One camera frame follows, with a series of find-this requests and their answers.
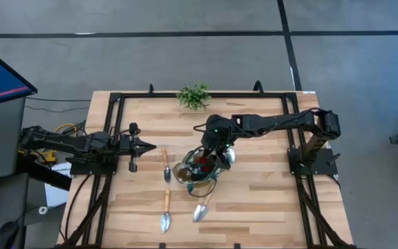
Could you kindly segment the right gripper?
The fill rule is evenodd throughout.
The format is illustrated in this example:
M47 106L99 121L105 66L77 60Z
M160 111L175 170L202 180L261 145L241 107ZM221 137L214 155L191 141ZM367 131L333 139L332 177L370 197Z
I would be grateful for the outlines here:
M232 146L236 137L231 131L232 122L229 119L208 119L205 125L201 143L204 149L204 159L206 163L216 161L216 150L226 149ZM230 169L231 164L225 158L225 151L219 153L219 167Z

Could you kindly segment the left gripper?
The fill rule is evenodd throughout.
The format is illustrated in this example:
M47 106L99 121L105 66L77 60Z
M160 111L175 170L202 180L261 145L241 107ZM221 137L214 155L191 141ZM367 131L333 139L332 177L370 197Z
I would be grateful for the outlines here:
M137 158L137 144L136 140L139 134L139 128L138 125L135 122L132 122L129 124L129 128L127 130L121 131L118 138L118 155L119 156L130 156L130 162L129 162L129 171L130 172L136 172L137 171L137 164L136 164L136 158ZM145 154L151 150L155 149L155 145L152 145L150 143L144 142L142 140L138 140L138 145L140 146L138 148L138 154L142 155Z

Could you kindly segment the narrow steel transplanter wooden handle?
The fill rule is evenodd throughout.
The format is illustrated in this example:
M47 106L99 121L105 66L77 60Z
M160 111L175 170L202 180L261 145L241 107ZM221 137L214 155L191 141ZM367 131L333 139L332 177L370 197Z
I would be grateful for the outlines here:
M161 148L162 152L162 160L164 163L164 180L166 183L170 183L171 181L171 169L169 168L169 160L168 160L168 155L165 147Z

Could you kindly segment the cream green gardening bag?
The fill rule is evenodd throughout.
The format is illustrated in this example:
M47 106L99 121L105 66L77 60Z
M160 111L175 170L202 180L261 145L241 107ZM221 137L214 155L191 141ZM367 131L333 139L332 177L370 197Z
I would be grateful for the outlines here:
M204 157L204 149L202 146L195 148L187 153L182 161L176 164L173 168L173 175L177 182L187 187L187 192L190 196L196 198L203 198L211 194L216 185L217 177L220 173L218 168L218 157L216 157L215 167L209 174L203 174L199 171L198 159ZM210 185L206 194L194 194L196 188Z

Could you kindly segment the wide steel trowel wooden handle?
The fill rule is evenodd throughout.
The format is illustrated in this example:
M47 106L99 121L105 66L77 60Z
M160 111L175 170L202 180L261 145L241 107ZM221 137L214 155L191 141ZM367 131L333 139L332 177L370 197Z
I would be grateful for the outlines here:
M212 194L207 195L205 197L205 199L203 200L203 202L196 207L196 209L193 213L193 221L194 222L200 222L205 218L205 216L207 215L207 212L208 212L207 205L209 204L211 198L212 198Z

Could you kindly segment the red black gardening glove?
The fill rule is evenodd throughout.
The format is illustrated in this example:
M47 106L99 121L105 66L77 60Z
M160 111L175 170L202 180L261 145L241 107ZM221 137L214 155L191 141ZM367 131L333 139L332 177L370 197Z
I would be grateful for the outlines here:
M203 174L209 174L215 167L215 162L212 157L200 157L198 159L199 171Z

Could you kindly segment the small green potted plant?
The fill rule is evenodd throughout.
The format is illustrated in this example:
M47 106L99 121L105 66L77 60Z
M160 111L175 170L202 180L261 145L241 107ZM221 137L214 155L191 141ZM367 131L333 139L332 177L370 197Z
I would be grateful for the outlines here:
M197 111L198 109L206 109L209 104L208 100L211 96L208 92L208 85L195 82L191 86L185 86L178 93L176 98L179 100L180 106Z

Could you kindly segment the white paper sheet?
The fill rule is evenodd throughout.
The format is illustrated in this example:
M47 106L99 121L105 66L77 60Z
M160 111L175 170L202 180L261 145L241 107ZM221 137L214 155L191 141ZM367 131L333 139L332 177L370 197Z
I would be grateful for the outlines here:
M52 167L54 172L70 177L70 163L60 163ZM64 204L68 199L68 190L62 190L58 187L53 187L47 183L44 184L46 193L46 203L49 208L54 208L58 205Z

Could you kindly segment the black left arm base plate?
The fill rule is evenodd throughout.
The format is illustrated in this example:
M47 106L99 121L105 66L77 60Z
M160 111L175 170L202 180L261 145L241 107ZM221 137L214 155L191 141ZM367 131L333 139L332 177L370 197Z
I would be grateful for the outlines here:
M71 164L72 175L111 175L117 171L119 156L94 155L94 156L72 156L66 161Z

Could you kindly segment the black aluminium table frame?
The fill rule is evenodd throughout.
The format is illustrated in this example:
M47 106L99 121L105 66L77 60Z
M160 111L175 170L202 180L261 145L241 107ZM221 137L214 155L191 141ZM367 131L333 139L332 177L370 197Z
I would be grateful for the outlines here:
M340 249L323 236L314 216L300 201L297 185L286 156L299 145L298 131L278 131L262 138L236 143L236 162L219 176L207 205L207 215L193 221L196 198L176 181L163 177L161 148L170 165L200 144L193 127L211 114L229 117L239 113L280 115L316 107L314 94L303 92L214 91L209 106L192 111L180 106L173 91L96 91L86 119L87 132L127 129L135 122L140 138L154 144L153 151L137 161L138 170L129 171L129 157L120 158L112 177L111 190L75 249L166 249L176 248L326 248ZM160 228L164 196L170 190L170 226Z

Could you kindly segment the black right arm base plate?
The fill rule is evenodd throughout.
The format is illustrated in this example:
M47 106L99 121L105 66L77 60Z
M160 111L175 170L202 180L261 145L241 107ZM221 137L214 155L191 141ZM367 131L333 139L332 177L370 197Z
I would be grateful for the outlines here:
M289 149L287 152L290 171L298 176L336 175L338 169L336 160L340 154L333 154L331 149L320 149L313 159L302 159L299 149Z

